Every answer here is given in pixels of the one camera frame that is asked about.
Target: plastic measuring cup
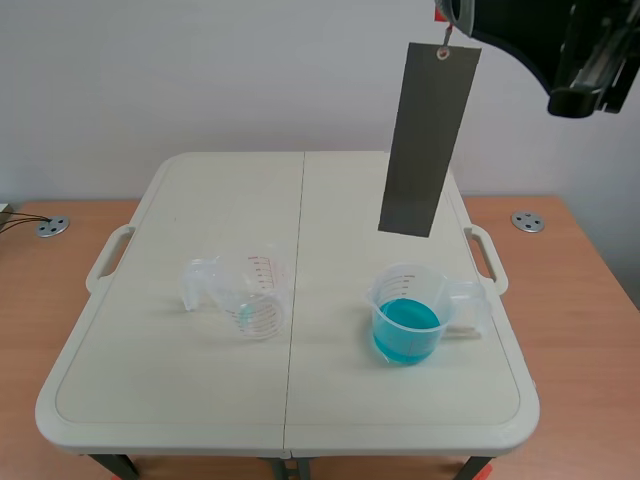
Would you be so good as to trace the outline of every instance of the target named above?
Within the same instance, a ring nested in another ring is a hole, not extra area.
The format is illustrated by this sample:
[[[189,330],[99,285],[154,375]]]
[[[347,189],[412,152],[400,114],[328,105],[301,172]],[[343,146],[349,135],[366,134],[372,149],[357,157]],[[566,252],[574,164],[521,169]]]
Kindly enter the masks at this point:
[[[207,293],[243,335],[268,338],[282,328],[289,313],[289,275],[270,249],[192,260],[182,276],[182,300],[197,310]]]
[[[404,364],[427,358],[445,333],[479,336],[479,326],[491,318],[482,285],[453,282],[421,265],[389,267],[376,277],[367,299],[376,346]]]

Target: measuring cup with blue liquid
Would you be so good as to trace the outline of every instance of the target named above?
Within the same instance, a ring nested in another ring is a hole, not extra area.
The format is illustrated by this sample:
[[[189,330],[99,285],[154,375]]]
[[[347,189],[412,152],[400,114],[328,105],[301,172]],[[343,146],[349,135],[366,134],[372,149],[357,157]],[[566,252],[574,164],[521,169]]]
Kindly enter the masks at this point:
[[[389,361],[407,365],[431,355],[443,335],[479,337],[491,319],[482,285],[454,282],[422,265],[389,267],[367,299],[376,346]]]

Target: white wall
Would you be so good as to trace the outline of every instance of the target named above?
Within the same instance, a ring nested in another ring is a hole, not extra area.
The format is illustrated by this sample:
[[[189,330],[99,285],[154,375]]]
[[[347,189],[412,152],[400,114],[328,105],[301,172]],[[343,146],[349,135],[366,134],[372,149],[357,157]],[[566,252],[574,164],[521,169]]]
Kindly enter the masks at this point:
[[[185,151],[388,150],[432,18],[430,0],[4,0],[0,196],[137,197]],[[638,85],[618,116],[552,118],[485,47],[455,173],[472,193],[561,194],[640,304],[639,126]]]

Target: table leg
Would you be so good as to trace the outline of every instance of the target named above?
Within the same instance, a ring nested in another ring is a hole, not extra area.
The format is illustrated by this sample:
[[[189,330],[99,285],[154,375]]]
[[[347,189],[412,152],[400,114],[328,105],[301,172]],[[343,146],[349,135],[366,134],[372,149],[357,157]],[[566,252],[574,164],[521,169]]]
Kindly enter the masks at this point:
[[[492,457],[469,457],[453,480],[473,480],[491,460]]]
[[[269,462],[275,480],[289,480],[289,472],[287,471],[287,465],[284,463],[284,460],[280,458],[261,458],[261,460]]]
[[[126,455],[89,455],[104,468],[122,480],[138,480],[138,470]]]
[[[311,480],[311,465],[309,464],[309,458],[297,458],[298,464],[298,478],[300,480]]]

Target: cable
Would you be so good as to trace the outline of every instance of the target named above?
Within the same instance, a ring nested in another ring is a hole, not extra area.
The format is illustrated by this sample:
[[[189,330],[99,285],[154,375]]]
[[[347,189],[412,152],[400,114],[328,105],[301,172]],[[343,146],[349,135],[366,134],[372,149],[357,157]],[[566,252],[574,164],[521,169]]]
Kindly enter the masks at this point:
[[[11,220],[5,220],[4,222],[0,222],[0,227],[2,225],[6,225],[7,223],[16,223],[16,222],[24,222],[25,220],[33,220],[38,222],[49,222],[49,220],[42,220],[41,218],[12,218]]]
[[[6,232],[7,230],[11,230],[13,227],[17,227],[18,225],[22,225],[23,223],[41,222],[41,221],[42,220],[39,219],[39,218],[27,218],[27,219],[24,219],[24,220],[20,220],[19,222],[16,222],[13,225],[9,225],[7,228],[3,228],[2,230],[0,230],[0,234]]]
[[[40,220],[44,220],[45,222],[50,222],[51,219],[49,217],[45,217],[43,215],[34,215],[32,213],[21,213],[21,212],[11,212],[9,215],[17,215],[21,217],[30,217],[30,218],[39,218]]]

